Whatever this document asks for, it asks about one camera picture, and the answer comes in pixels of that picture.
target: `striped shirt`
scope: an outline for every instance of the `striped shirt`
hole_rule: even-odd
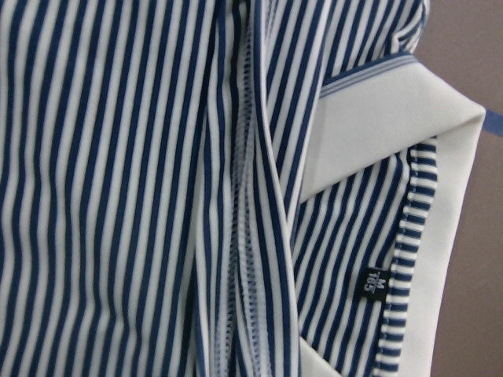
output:
[[[396,375],[436,139],[303,176],[319,101],[415,64],[428,9],[0,1],[0,374],[297,376],[305,342]]]

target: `brown surface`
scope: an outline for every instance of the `brown surface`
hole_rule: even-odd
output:
[[[433,1],[417,56],[467,97],[503,113],[503,0]],[[431,376],[503,376],[503,137],[484,131],[450,260]]]

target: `garment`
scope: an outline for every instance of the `garment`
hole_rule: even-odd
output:
[[[0,2],[0,374],[427,374],[484,114],[428,10]]]

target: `shirt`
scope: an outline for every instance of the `shirt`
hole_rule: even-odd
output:
[[[428,10],[0,2],[2,375],[420,375],[483,119]]]

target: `size tag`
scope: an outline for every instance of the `size tag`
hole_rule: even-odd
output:
[[[359,293],[362,297],[385,302],[389,280],[389,271],[367,267],[360,279]]]

